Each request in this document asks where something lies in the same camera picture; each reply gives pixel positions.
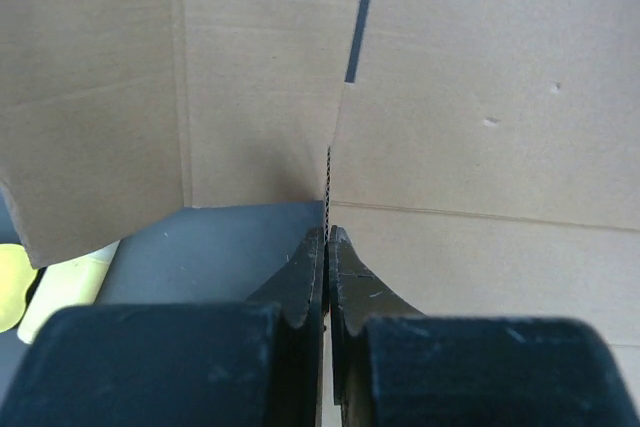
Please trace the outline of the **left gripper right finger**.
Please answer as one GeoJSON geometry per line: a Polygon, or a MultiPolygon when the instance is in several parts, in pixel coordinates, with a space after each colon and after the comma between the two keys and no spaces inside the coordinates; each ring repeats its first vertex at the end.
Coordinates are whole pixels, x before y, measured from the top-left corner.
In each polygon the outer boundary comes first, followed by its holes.
{"type": "Polygon", "coordinates": [[[346,230],[327,238],[328,302],[334,403],[344,426],[375,426],[377,401],[366,324],[371,317],[424,314],[396,294],[361,261],[346,230]]]}

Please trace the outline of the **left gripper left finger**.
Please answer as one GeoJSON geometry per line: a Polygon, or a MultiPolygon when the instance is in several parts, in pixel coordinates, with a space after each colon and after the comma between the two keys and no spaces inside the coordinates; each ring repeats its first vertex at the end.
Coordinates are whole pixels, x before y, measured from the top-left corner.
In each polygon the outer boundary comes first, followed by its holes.
{"type": "Polygon", "coordinates": [[[280,309],[269,361],[266,426],[321,424],[324,297],[324,230],[318,227],[310,229],[284,266],[247,298],[280,309]]]}

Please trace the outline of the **brown cardboard box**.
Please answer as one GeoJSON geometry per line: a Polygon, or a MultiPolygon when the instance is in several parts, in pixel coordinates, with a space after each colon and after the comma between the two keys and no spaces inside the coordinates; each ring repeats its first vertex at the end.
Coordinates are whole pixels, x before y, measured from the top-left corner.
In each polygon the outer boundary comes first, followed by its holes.
{"type": "MultiPolygon", "coordinates": [[[[367,321],[375,426],[639,422],[639,0],[1,0],[1,190],[45,269],[314,202],[333,401],[339,226],[424,314],[367,321]]],[[[267,280],[57,311],[2,424],[266,426],[267,280]]]]}

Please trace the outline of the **yellow highlighter pen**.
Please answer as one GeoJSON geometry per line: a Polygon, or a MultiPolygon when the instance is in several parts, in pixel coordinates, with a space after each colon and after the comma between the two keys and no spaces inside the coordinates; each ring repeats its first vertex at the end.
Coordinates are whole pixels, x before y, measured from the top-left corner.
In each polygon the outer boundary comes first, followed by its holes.
{"type": "Polygon", "coordinates": [[[57,311],[90,305],[96,300],[119,241],[102,249],[46,268],[17,328],[17,337],[32,344],[37,333],[57,311]]]}

